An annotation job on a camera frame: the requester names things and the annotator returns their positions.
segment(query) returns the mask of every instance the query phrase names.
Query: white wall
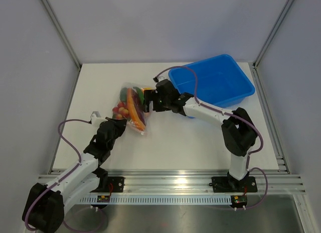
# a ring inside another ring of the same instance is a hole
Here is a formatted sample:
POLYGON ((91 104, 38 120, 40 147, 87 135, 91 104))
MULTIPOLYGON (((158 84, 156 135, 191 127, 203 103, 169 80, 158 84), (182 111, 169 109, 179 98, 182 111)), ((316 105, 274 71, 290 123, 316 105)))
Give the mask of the white wall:
POLYGON ((321 223, 321 0, 297 0, 259 65, 293 173, 321 223))
POLYGON ((286 0, 49 0, 82 63, 253 61, 286 0))
POLYGON ((38 0, 0 0, 1 232, 47 173, 77 70, 38 0))

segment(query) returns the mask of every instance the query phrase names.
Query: plastic bag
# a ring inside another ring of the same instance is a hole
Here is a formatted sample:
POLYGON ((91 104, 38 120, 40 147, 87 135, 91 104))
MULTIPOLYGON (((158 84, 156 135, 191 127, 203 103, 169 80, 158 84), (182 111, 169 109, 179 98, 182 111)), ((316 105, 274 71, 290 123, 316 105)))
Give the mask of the plastic bag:
POLYGON ((120 90, 117 105, 112 109, 113 119, 127 119, 127 125, 142 135, 149 115, 143 111, 145 89, 150 88, 125 84, 120 90))

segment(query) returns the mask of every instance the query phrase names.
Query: metal floor panel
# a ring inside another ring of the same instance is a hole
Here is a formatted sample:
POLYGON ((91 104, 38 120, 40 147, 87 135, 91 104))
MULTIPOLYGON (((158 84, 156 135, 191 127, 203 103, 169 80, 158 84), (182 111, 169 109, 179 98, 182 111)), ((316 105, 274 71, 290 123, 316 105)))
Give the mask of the metal floor panel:
MULTIPOLYGON (((251 196, 249 205, 259 200, 251 196)), ((104 209, 103 233, 303 233, 293 197, 270 195, 257 208, 234 212, 228 206, 109 205, 104 209)), ((69 226, 91 230, 100 213, 77 205, 66 215, 69 226)), ((58 233, 71 232, 64 226, 58 233)))

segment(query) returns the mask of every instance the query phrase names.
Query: blue plastic bin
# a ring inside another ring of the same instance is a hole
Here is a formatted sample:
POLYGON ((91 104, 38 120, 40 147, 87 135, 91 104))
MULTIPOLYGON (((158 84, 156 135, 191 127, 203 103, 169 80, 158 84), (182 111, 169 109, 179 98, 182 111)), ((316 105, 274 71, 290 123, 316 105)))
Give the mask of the blue plastic bin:
MULTIPOLYGON (((197 97, 219 107, 240 103, 255 92, 255 87, 229 55, 220 55, 186 65, 198 78, 197 97)), ((180 92, 194 94, 195 77, 186 69, 169 71, 169 77, 180 92)))

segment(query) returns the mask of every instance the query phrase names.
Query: white tabletop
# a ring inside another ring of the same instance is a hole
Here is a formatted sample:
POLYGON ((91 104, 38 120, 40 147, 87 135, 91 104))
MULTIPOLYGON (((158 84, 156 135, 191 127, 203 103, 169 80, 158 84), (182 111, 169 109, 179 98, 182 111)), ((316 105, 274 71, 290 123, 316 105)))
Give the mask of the white tabletop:
MULTIPOLYGON (((93 111, 111 116, 121 86, 126 82, 154 87, 152 78, 163 69, 187 63, 119 63, 84 64, 68 112, 68 119, 90 120, 93 111)), ((238 63, 253 83, 248 63, 238 63)), ((247 110, 264 138, 264 148, 251 156, 250 167, 278 169, 271 139, 257 93, 239 105, 247 110)), ((63 135, 80 152, 89 144, 97 128, 79 122, 65 125, 63 135)), ((253 148, 259 147, 259 140, 253 148)), ((102 168, 112 170, 223 170, 230 165, 230 152, 225 148, 221 128, 199 119, 190 119, 171 111, 152 112, 147 121, 147 134, 127 127, 115 142, 111 156, 102 168)), ((77 160, 76 153, 60 142, 54 169, 66 169, 77 160)))

